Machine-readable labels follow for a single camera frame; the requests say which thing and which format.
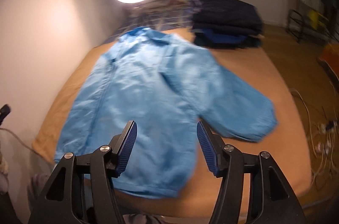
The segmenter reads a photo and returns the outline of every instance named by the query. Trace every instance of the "blue gripper pad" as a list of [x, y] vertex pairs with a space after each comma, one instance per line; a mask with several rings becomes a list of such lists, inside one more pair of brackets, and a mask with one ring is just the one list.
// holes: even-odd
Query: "blue gripper pad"
[[118, 166], [116, 168], [116, 173], [120, 176], [126, 169], [129, 156], [131, 155], [132, 148], [134, 146], [135, 139], [137, 138], [137, 124], [134, 123], [128, 134], [125, 137], [125, 140], [120, 148], [118, 153]]
[[198, 136], [198, 140], [199, 140], [202, 152], [204, 153], [204, 157], [205, 157], [208, 169], [210, 172], [214, 174], [214, 176], [217, 176], [219, 173], [219, 168], [217, 165], [218, 155], [201, 121], [199, 121], [197, 124], [197, 136]]

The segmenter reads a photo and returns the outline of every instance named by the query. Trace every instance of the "shirt sleeve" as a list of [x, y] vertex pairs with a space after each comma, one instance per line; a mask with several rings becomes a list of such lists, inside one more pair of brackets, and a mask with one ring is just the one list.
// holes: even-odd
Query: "shirt sleeve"
[[159, 71], [219, 134], [260, 141], [277, 125], [270, 99], [219, 65], [209, 50], [173, 35]]

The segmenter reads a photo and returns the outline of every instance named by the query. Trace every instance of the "bed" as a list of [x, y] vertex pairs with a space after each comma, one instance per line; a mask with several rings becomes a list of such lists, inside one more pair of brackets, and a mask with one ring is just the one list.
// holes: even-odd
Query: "bed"
[[[136, 25], [146, 25], [164, 31], [167, 34], [176, 33], [187, 41], [193, 42], [194, 34], [188, 28], [190, 26], [190, 12], [187, 10], [181, 9], [179, 13], [159, 13], [156, 16], [148, 16], [147, 19], [142, 19], [142, 24], [140, 19], [128, 20], [103, 45], [89, 51], [55, 98], [37, 137], [33, 141], [34, 150], [48, 162], [53, 163], [60, 132], [79, 89], [99, 56], [114, 45], [119, 35]], [[308, 144], [297, 108], [279, 72], [262, 48], [212, 49], [211, 52], [221, 65], [237, 74], [272, 100], [279, 121], [279, 125], [274, 132], [265, 137], [260, 143], [224, 139], [225, 143], [232, 144], [246, 153], [258, 154], [263, 150], [270, 152], [287, 177], [296, 195], [302, 195], [311, 185]], [[146, 213], [175, 218], [208, 219], [212, 214], [220, 183], [221, 179], [215, 178], [208, 171], [199, 146], [196, 170], [178, 198], [151, 200], [130, 196], [119, 191], [116, 191], [116, 195], [124, 206], [136, 208]], [[249, 177], [246, 175], [240, 221], [246, 217], [248, 203]]]

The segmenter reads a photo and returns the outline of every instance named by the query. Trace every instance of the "blue folded cloth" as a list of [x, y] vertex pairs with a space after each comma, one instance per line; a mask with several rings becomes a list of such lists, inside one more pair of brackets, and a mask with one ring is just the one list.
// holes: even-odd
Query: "blue folded cloth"
[[136, 28], [104, 53], [79, 91], [55, 153], [93, 152], [129, 120], [138, 135], [116, 189], [176, 197], [196, 163], [196, 124], [224, 137], [260, 141], [276, 126], [272, 102], [211, 53], [179, 36]]

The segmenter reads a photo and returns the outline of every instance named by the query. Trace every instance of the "mattress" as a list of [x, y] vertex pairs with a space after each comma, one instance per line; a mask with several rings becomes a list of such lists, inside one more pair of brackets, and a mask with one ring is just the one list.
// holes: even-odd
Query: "mattress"
[[[188, 41], [194, 40], [187, 28], [164, 33], [176, 33]], [[33, 148], [47, 161], [53, 163], [54, 152], [61, 129], [67, 119], [79, 89], [91, 72], [99, 56], [112, 45], [106, 43], [93, 48], [67, 80], [55, 98], [41, 129], [33, 141]], [[297, 196], [305, 193], [311, 185], [311, 164], [306, 135], [284, 80], [262, 48], [238, 50], [211, 50], [216, 60], [234, 72], [255, 89], [272, 100], [279, 125], [259, 143], [224, 139], [242, 152], [259, 154], [266, 150], [272, 154]], [[200, 146], [197, 166], [193, 176], [175, 199], [150, 200], [116, 191], [119, 202], [146, 213], [170, 217], [209, 218], [212, 214], [220, 188], [217, 179], [208, 171]], [[249, 203], [249, 176], [245, 175], [241, 217], [246, 217]]]

